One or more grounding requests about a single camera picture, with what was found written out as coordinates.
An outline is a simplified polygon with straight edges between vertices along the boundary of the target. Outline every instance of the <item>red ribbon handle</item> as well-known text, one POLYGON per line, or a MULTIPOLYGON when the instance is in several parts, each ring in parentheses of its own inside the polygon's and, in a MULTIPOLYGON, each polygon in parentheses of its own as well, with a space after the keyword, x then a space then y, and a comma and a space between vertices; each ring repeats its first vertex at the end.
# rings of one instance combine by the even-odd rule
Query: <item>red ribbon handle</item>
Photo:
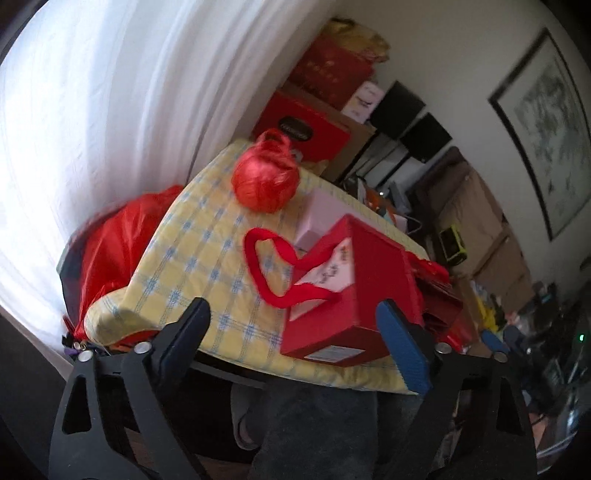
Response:
POLYGON ((261 270, 261 263, 256 253, 256 243, 264 240, 272 240, 277 250, 278 255, 290 265, 299 270, 310 271, 314 267, 318 267, 325 262, 328 262, 332 256, 334 247, 323 249, 315 252, 312 255, 308 254, 303 258, 298 258, 296 249, 285 240, 271 230, 266 228, 253 228, 249 230, 244 236, 244 256, 246 258, 246 266, 251 273, 252 279, 261 295, 269 305, 280 309, 286 309, 306 300, 331 300, 338 298, 340 293, 328 290, 326 288, 318 287, 312 283, 301 283, 299 285, 292 285, 283 296, 276 295, 269 288, 267 279, 261 270))

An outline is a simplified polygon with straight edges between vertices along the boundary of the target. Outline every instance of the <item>person's leg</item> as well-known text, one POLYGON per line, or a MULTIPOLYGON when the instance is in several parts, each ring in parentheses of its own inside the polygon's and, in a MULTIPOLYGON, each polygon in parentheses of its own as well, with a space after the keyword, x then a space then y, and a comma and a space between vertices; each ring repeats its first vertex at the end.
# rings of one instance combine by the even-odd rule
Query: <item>person's leg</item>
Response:
POLYGON ((423 398, 418 395, 378 393, 378 458, 374 478, 382 478, 385 467, 404 441, 423 398))
POLYGON ((261 445, 250 480, 372 478, 378 451, 375 392, 273 380, 246 415, 261 445))

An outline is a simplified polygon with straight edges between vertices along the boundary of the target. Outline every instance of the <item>yellow checkered tablecloth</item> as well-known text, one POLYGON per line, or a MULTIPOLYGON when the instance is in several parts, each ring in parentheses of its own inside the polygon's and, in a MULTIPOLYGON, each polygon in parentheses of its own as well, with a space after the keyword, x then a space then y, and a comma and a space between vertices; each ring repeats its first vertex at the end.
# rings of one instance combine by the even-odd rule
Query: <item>yellow checkered tablecloth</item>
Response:
MULTIPOLYGON (((129 286, 88 310, 84 319, 88 337, 110 345, 142 330, 161 329, 178 320, 194 297, 203 297, 211 306, 212 322, 200 349, 209 355, 320 385, 407 393, 391 358, 342 368, 281 355, 285 312, 261 301, 246 269, 242 239, 259 226, 293 241, 306 194, 319 187, 371 218, 406 249, 425 258, 424 250, 345 192, 305 170, 296 196, 283 210, 269 215, 241 207, 230 178, 236 159, 250 144, 232 143, 183 190, 156 230, 129 286)), ((285 291, 291 270, 273 253, 270 242, 260 245, 259 257, 271 288, 285 291)))

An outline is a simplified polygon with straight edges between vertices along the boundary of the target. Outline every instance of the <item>framed picture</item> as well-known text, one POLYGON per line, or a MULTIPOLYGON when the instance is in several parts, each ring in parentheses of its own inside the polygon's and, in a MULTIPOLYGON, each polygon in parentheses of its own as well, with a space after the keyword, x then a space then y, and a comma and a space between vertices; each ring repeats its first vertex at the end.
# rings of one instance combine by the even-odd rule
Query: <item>framed picture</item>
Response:
POLYGON ((591 135, 579 91, 548 29, 489 101, 523 158, 552 240, 591 198, 591 135))

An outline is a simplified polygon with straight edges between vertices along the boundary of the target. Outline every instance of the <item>barcode sticker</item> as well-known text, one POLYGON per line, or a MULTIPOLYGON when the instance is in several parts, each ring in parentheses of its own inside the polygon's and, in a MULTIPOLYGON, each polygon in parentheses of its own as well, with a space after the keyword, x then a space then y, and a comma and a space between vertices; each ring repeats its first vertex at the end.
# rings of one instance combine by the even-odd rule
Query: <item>barcode sticker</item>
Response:
POLYGON ((341 360, 351 358, 352 356, 357 356, 363 352, 365 352, 365 350, 360 350, 358 348, 331 345, 323 348, 322 350, 311 353, 310 355, 306 355, 304 358, 306 360, 318 360, 319 362, 329 362, 331 364, 335 364, 341 360))

